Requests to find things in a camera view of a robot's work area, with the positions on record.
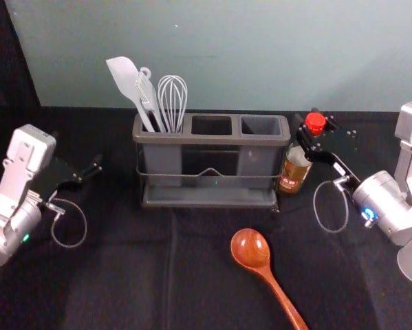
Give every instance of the wooden spoon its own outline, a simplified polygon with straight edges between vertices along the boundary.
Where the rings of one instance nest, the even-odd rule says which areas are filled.
[[[274,279],[270,269],[270,248],[265,238],[254,229],[244,228],[233,235],[230,249],[238,264],[258,274],[269,284],[294,328],[297,330],[308,329],[301,315]]]

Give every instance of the spoon handle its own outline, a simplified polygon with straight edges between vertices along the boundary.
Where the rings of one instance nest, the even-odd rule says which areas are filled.
[[[293,327],[296,330],[308,330],[308,327],[303,320],[302,316],[297,311],[296,307],[294,307],[293,303],[288,299],[285,292],[281,289],[279,284],[277,283],[276,279],[274,278],[272,272],[268,269],[266,272],[262,274],[264,278],[267,280],[268,284],[273,289],[277,300],[281,303],[283,309],[285,310],[288,318],[290,319]]]

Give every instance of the black table surface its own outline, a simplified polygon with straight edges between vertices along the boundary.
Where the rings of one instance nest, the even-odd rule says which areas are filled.
[[[11,133],[27,122],[58,131],[56,154],[77,167],[97,153],[104,160],[103,173],[82,190],[61,193],[85,211],[86,242],[74,250],[57,246],[50,237],[53,214],[46,212],[31,239],[0,268],[0,329],[291,329],[268,286],[232,260],[230,239],[246,227],[268,240],[273,272],[311,329],[412,329],[412,283],[398,269],[399,248],[379,229],[364,229],[352,205],[344,232],[328,234],[318,226],[312,195],[334,177],[327,166],[313,165],[301,192],[281,198],[280,214],[144,209],[132,112],[9,113],[0,110],[0,178]],[[396,113],[336,117],[359,132],[366,156],[357,162],[394,172]],[[321,190],[327,226],[343,221],[337,194]],[[58,226],[68,238],[81,234],[72,210]]]

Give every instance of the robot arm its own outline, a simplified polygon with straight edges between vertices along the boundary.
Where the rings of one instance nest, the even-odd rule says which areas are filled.
[[[401,139],[400,156],[395,179],[385,170],[369,176],[369,164],[357,164],[354,170],[352,152],[355,148],[355,131],[347,131],[327,118],[328,125],[320,137],[312,137],[304,124],[296,138],[312,162],[325,162],[343,178],[342,188],[349,192],[365,227],[377,225],[396,245],[403,248],[398,253],[398,265],[403,274],[412,280],[412,102],[401,108],[395,136]]]
[[[79,186],[102,170],[98,156],[89,168],[78,172],[52,157],[55,147],[54,137],[30,124],[13,132],[0,183],[0,266],[28,238],[45,207],[56,217],[65,213],[50,203],[58,188]]]

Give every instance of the gray utensil caddy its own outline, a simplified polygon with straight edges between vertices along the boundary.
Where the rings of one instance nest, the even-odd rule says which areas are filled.
[[[277,209],[282,115],[186,113],[181,133],[149,133],[137,115],[133,140],[143,206]]]

